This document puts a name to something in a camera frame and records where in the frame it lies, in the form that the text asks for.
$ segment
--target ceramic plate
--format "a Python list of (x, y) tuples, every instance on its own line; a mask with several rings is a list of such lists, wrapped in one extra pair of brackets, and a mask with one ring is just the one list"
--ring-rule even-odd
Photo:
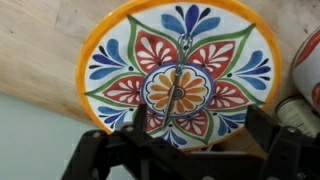
[[(193, 38), (163, 129), (177, 40)], [(236, 134), (249, 104), (265, 107), (279, 80), (274, 37), (238, 1), (130, 1), (106, 16), (80, 53), (77, 87), (94, 122), (108, 133), (148, 105), (148, 129), (192, 150)]]

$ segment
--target floral pattern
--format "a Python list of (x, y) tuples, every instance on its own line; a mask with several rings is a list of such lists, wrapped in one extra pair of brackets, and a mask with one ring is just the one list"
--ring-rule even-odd
[[(143, 91), (144, 102), (159, 114), (164, 114), (168, 106), (169, 95), (175, 80), (175, 66), (165, 66), (145, 78), (146, 88)], [(201, 109), (210, 98), (213, 86), (207, 74), (187, 66), (178, 82), (170, 105), (171, 117), (188, 116)]]
[[(128, 15), (127, 44), (116, 37), (100, 42), (86, 72), (87, 81), (98, 85), (85, 95), (103, 103), (95, 112), (106, 127), (114, 130), (146, 103), (150, 135), (177, 148), (193, 148), (232, 134), (243, 126), (249, 104), (264, 104), (256, 94), (268, 92), (273, 64), (263, 48), (246, 45), (255, 24), (221, 34), (215, 30), (223, 17), (213, 11), (213, 7), (177, 4), (171, 13), (155, 17), (162, 29)], [(182, 34), (197, 41), (187, 47), (190, 53), (174, 91), (170, 121), (162, 129)]]

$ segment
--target plate rim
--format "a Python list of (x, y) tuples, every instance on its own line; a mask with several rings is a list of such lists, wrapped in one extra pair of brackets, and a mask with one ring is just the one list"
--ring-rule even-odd
[[(277, 40), (273, 32), (269, 28), (269, 26), (266, 24), (266, 22), (255, 11), (253, 11), (248, 6), (242, 4), (238, 0), (228, 0), (228, 1), (225, 1), (225, 0), (215, 0), (215, 1), (210, 1), (210, 0), (206, 0), (206, 1), (203, 1), (203, 0), (139, 0), (139, 1), (131, 0), (121, 5), (120, 7), (116, 8), (114, 11), (112, 11), (108, 15), (106, 15), (93, 28), (93, 30), (90, 32), (90, 34), (87, 36), (86, 40), (84, 41), (78, 56), (78, 60), (77, 60), (75, 80), (76, 80), (76, 89), (78, 93), (78, 98), (80, 99), (82, 107), (84, 108), (85, 112), (89, 115), (90, 119), (100, 128), (102, 128), (104, 131), (106, 131), (108, 134), (111, 134), (112, 131), (108, 129), (97, 118), (96, 114), (93, 112), (89, 104), (87, 97), (84, 95), (85, 72), (86, 72), (85, 70), (90, 60), (90, 56), (93, 53), (95, 47), (99, 44), (101, 38), (108, 31), (110, 31), (114, 26), (116, 26), (119, 22), (125, 19), (127, 17), (127, 14), (135, 14), (156, 6), (170, 4), (170, 3), (195, 3), (195, 4), (206, 4), (210, 6), (215, 6), (223, 10), (226, 10), (230, 13), (233, 13), (236, 16), (239, 16), (247, 20), (249, 23), (255, 23), (256, 24), (255, 28), (259, 31), (259, 33), (261, 33), (261, 35), (264, 37), (265, 41), (267, 42), (270, 48), (270, 52), (272, 54), (272, 59), (274, 63), (274, 80), (272, 83), (272, 87), (269, 91), (269, 94), (267, 95), (267, 98), (265, 100), (265, 104), (261, 107), (263, 110), (266, 110), (268, 106), (271, 104), (271, 101), (273, 100), (273, 97), (275, 96), (275, 93), (279, 88), (282, 58), (281, 58)], [(243, 130), (244, 130), (244, 126), (239, 128), (232, 134), (227, 135), (218, 141), (209, 143), (208, 145), (185, 148), (180, 150), (192, 151), (192, 150), (209, 147), (214, 144), (218, 144), (223, 141), (226, 141), (229, 138), (232, 138), (233, 136), (237, 135)]]

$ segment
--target decorative plate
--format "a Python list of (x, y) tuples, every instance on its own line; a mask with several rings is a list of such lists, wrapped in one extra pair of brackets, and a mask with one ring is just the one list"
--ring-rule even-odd
[[(186, 47), (170, 120), (160, 128), (182, 34), (193, 45)], [(98, 24), (77, 68), (82, 104), (108, 133), (146, 103), (147, 132), (193, 150), (239, 132), (249, 104), (265, 107), (278, 84), (280, 56), (267, 25), (236, 0), (142, 0)]]

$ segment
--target green outline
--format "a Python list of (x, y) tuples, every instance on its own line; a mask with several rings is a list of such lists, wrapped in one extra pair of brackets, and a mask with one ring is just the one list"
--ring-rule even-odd
[(224, 75), (228, 74), (228, 73), (232, 70), (232, 68), (236, 65), (236, 63), (238, 62), (239, 57), (240, 57), (240, 55), (241, 55), (241, 53), (242, 53), (243, 47), (244, 47), (244, 45), (246, 44), (246, 42), (247, 42), (247, 40), (248, 40), (248, 37), (249, 37), (249, 35), (251, 34), (251, 32), (252, 32), (252, 30), (253, 30), (254, 27), (255, 27), (255, 24), (252, 24), (252, 25), (250, 25), (249, 27), (247, 27), (246, 29), (244, 29), (244, 30), (242, 30), (242, 31), (239, 32), (239, 33), (241, 33), (241, 35), (242, 35), (242, 33), (244, 33), (244, 37), (243, 37), (243, 39), (242, 39), (241, 42), (240, 42), (240, 45), (239, 45), (238, 50), (237, 50), (237, 52), (236, 52), (236, 55), (235, 55), (234, 58), (232, 59), (231, 63), (230, 63), (229, 66), (227, 67), (227, 69), (220, 75), (220, 77), (223, 77)]
[(209, 118), (209, 126), (208, 126), (208, 130), (207, 130), (207, 133), (204, 137), (204, 139), (200, 138), (200, 137), (197, 137), (197, 136), (193, 136), (189, 133), (187, 133), (184, 129), (182, 129), (177, 123), (176, 121), (173, 122), (174, 126), (182, 133), (184, 134), (185, 136), (188, 136), (192, 139), (196, 139), (198, 141), (201, 141), (203, 142), (204, 144), (208, 145), (209, 144), (209, 139), (213, 133), (213, 127), (214, 127), (214, 123), (213, 123), (213, 118), (212, 116), (210, 115), (210, 113), (208, 113), (208, 110), (204, 110), (205, 114), (207, 115), (207, 117)]
[(240, 107), (236, 107), (236, 108), (232, 108), (232, 109), (207, 109), (208, 111), (212, 111), (212, 112), (235, 112), (235, 111), (243, 111), (245, 109), (248, 108), (250, 104), (246, 104)]
[(249, 35), (251, 34), (251, 32), (252, 32), (252, 30), (253, 30), (253, 28), (255, 26), (256, 26), (255, 24), (251, 24), (246, 29), (238, 31), (238, 32), (235, 32), (235, 33), (211, 36), (211, 37), (208, 37), (206, 39), (203, 39), (203, 40), (199, 41), (197, 44), (195, 44), (191, 48), (190, 53), (188, 54), (188, 56), (191, 55), (192, 53), (194, 53), (201, 46), (203, 46), (205, 44), (208, 44), (210, 42), (226, 40), (226, 39), (232, 40), (232, 39), (237, 39), (237, 38), (241, 38), (242, 37), (240, 45), (239, 45), (238, 49), (236, 50), (237, 52), (236, 52), (235, 56), (231, 60), (231, 63), (228, 65), (228, 67), (224, 70), (224, 72), (216, 79), (216, 80), (218, 80), (220, 77), (228, 74), (232, 70), (232, 68), (236, 65), (236, 63), (238, 62), (239, 57), (240, 57), (240, 55), (242, 53), (243, 47), (244, 47), (245, 43), (247, 42), (247, 39), (248, 39)]
[(254, 97), (246, 88), (244, 88), (240, 83), (238, 83), (235, 80), (232, 79), (226, 79), (226, 78), (221, 78), (221, 81), (227, 81), (229, 83), (232, 83), (234, 85), (236, 85), (237, 87), (239, 87), (241, 89), (241, 91), (252, 101), (254, 101), (258, 106), (265, 104), (264, 102), (260, 101), (259, 99), (257, 99), (256, 97)]
[(149, 32), (152, 32), (160, 37), (163, 37), (164, 39), (169, 40), (172, 44), (174, 44), (175, 46), (178, 45), (178, 41), (176, 41), (175, 39), (173, 39), (171, 36), (164, 34), (160, 31), (157, 31), (155, 29), (152, 29), (144, 24), (142, 24), (140, 21), (138, 21), (137, 19), (135, 19), (134, 17), (132, 17), (131, 15), (127, 16), (130, 26), (131, 26), (131, 34), (130, 34), (130, 40), (129, 40), (129, 45), (128, 45), (128, 57), (130, 62), (132, 63), (132, 65), (143, 75), (146, 75), (145, 72), (143, 72), (139, 65), (137, 64), (137, 61), (134, 57), (134, 45), (136, 42), (136, 38), (137, 38), (137, 27), (141, 26), (142, 28), (146, 29)]
[(154, 134), (162, 131), (163, 129), (165, 129), (165, 127), (167, 127), (172, 121), (174, 121), (174, 119), (169, 119), (169, 121), (167, 121), (167, 122), (164, 124), (164, 127), (163, 127), (163, 128), (161, 128), (161, 126), (160, 126), (160, 127), (158, 127), (157, 129), (153, 129), (153, 130), (151, 130), (151, 131), (149, 131), (149, 132), (147, 132), (147, 133), (150, 134), (150, 135), (154, 135)]
[(116, 80), (120, 79), (120, 78), (123, 78), (125, 76), (129, 76), (129, 75), (141, 75), (140, 73), (125, 73), (125, 74), (120, 74), (116, 77), (114, 77), (113, 79), (109, 80), (107, 83), (105, 83), (104, 85), (98, 87), (97, 89), (93, 90), (93, 91), (90, 91), (90, 92), (86, 92), (84, 93), (84, 95), (86, 96), (89, 96), (91, 98), (94, 98), (98, 101), (101, 101), (103, 103), (106, 103), (106, 104), (110, 104), (110, 105), (113, 105), (113, 106), (117, 106), (117, 107), (136, 107), (136, 106), (131, 106), (131, 105), (127, 105), (127, 104), (121, 104), (121, 103), (118, 103), (118, 102), (115, 102), (115, 101), (112, 101), (108, 98), (105, 98), (105, 97), (101, 97), (101, 96), (98, 96), (96, 95), (97, 93), (99, 92), (102, 92), (103, 90), (107, 89), (112, 83), (114, 83)]

